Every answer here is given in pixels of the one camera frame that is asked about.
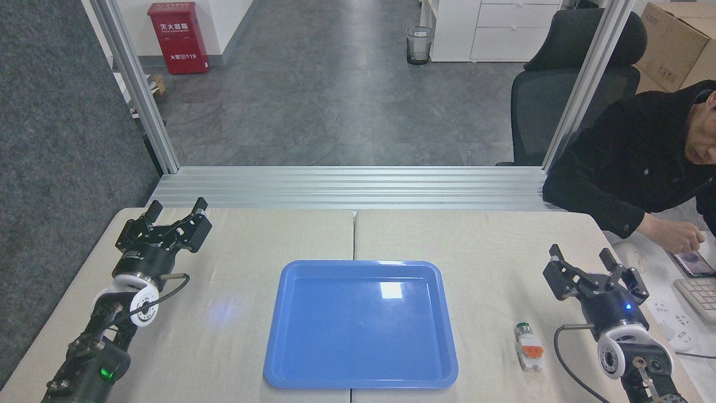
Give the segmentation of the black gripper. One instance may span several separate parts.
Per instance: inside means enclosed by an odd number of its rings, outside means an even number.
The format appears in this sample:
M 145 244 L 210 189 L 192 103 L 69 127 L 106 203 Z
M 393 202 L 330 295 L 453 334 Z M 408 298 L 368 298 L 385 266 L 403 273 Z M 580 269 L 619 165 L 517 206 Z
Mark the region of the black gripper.
M 558 301 L 584 294 L 584 290 L 598 290 L 597 277 L 566 262 L 557 244 L 552 244 L 549 254 L 550 260 L 543 276 Z M 637 269 L 617 263 L 608 248 L 601 250 L 599 257 L 610 273 L 604 280 L 604 290 L 613 291 L 588 292 L 581 296 L 581 311 L 586 322 L 593 324 L 592 336 L 599 338 L 605 331 L 624 324 L 641 324 L 649 330 L 648 321 L 640 308 L 649 298 L 649 292 Z M 624 283 L 628 292 L 616 290 L 619 281 Z
M 117 238 L 115 246 L 123 252 L 114 268 L 114 277 L 120 274 L 143 278 L 153 284 L 164 284 L 161 275 L 172 272 L 176 263 L 177 250 L 199 252 L 213 225 L 205 214 L 207 201 L 199 197 L 189 215 L 167 228 L 158 227 L 158 246 L 152 244 L 153 224 L 158 219 L 163 205 L 154 200 L 148 210 L 138 219 L 128 220 Z

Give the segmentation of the person's hand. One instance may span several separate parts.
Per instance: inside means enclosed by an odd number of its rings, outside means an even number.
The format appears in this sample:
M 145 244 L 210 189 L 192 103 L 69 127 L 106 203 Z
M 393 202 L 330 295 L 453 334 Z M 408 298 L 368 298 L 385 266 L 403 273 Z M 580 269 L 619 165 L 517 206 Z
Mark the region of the person's hand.
M 705 242 L 705 235 L 693 223 L 662 219 L 649 213 L 644 214 L 636 231 L 672 254 L 698 251 Z

